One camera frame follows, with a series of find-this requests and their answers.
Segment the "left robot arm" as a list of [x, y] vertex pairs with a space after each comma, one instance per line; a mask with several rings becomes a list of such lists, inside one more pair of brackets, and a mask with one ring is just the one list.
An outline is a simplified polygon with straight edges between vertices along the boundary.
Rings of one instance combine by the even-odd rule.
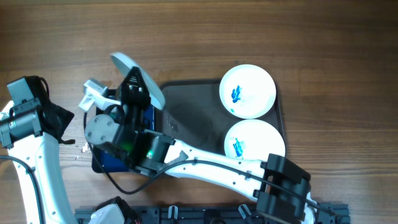
[[2, 160], [12, 161], [28, 223], [76, 223], [60, 170], [62, 136], [74, 114], [50, 101], [49, 86], [38, 76], [7, 84], [12, 100], [1, 111]]

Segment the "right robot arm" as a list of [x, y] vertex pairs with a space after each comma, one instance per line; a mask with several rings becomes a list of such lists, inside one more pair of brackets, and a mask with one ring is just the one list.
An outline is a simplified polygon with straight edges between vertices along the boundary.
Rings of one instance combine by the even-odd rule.
[[226, 187], [255, 201], [257, 211], [280, 223], [303, 223], [309, 204], [310, 175], [285, 157], [285, 143], [270, 124], [256, 119], [238, 123], [236, 146], [243, 157], [222, 156], [148, 130], [143, 112], [152, 104], [152, 87], [137, 67], [130, 69], [113, 98], [96, 80], [84, 85], [80, 108], [99, 109], [84, 120], [89, 146], [112, 155], [151, 179], [162, 174], [198, 179]]

